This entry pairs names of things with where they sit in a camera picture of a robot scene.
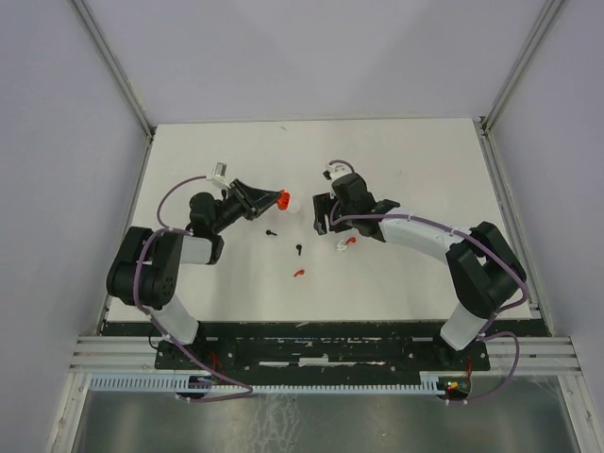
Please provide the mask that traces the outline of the round orange earbud case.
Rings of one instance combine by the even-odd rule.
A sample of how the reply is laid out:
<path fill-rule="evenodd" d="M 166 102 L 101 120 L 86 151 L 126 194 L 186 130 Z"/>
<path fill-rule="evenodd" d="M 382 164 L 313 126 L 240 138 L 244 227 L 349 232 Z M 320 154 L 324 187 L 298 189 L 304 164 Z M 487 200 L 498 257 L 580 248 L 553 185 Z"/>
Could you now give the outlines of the round orange earbud case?
<path fill-rule="evenodd" d="M 279 198 L 277 200 L 277 207 L 279 210 L 287 210 L 291 203 L 291 194 L 285 190 L 279 191 Z"/>

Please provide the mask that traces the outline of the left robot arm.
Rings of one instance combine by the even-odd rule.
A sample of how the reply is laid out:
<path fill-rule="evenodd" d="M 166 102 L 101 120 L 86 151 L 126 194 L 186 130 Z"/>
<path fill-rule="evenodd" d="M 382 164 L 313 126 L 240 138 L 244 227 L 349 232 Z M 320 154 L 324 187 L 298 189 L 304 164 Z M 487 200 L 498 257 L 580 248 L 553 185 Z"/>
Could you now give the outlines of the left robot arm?
<path fill-rule="evenodd" d="M 130 227 L 106 280 L 109 295 L 147 316 L 190 368 L 207 361 L 209 346 L 201 322 L 176 295 L 180 267 L 216 264 L 225 245 L 221 233 L 240 219 L 259 218 L 285 192 L 253 188 L 235 179 L 221 194 L 220 199 L 208 192 L 193 195 L 189 223 L 183 228 Z"/>

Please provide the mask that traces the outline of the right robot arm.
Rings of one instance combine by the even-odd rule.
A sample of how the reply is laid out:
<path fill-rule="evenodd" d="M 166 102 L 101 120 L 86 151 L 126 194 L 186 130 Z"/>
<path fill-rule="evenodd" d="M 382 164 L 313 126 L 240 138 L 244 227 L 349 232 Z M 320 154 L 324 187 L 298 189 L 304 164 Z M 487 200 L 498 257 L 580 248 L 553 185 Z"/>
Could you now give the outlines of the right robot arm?
<path fill-rule="evenodd" d="M 467 347 L 485 338 L 496 317 L 529 298 L 527 274 L 499 228 L 483 221 L 463 228 L 419 216 L 394 200 L 376 200 L 366 181 L 340 161 L 323 172 L 327 193 L 312 198 L 320 235 L 356 230 L 380 243 L 402 245 L 446 265 L 458 304 L 434 339 L 433 358 L 454 369 Z"/>

